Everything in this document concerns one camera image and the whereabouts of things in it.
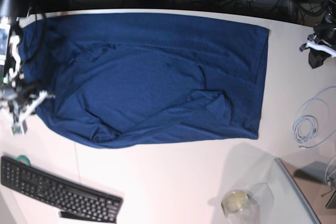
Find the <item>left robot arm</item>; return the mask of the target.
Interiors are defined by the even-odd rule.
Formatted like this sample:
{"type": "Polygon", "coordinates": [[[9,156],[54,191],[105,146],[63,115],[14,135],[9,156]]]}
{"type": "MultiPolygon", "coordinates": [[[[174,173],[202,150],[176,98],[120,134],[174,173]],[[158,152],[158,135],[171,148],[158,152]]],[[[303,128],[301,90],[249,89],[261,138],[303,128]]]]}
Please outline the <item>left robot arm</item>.
{"type": "Polygon", "coordinates": [[[328,58],[335,57],[335,0],[322,0],[324,17],[313,28],[313,33],[300,51],[309,50],[308,62],[311,68],[321,67],[328,58]]]}

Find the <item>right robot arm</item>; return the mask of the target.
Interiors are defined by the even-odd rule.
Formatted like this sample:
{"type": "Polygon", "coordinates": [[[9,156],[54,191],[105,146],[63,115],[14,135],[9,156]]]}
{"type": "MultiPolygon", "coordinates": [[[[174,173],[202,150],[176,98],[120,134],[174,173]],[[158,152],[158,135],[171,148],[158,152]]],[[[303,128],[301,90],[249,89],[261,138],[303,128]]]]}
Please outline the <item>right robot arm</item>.
{"type": "Polygon", "coordinates": [[[39,44],[30,58],[22,59],[19,45],[24,39],[20,20],[34,9],[33,0],[1,0],[1,112],[8,120],[12,135],[27,132],[26,119],[54,95],[39,89],[39,82],[27,82],[23,67],[40,52],[46,36],[43,24],[39,44]]]}

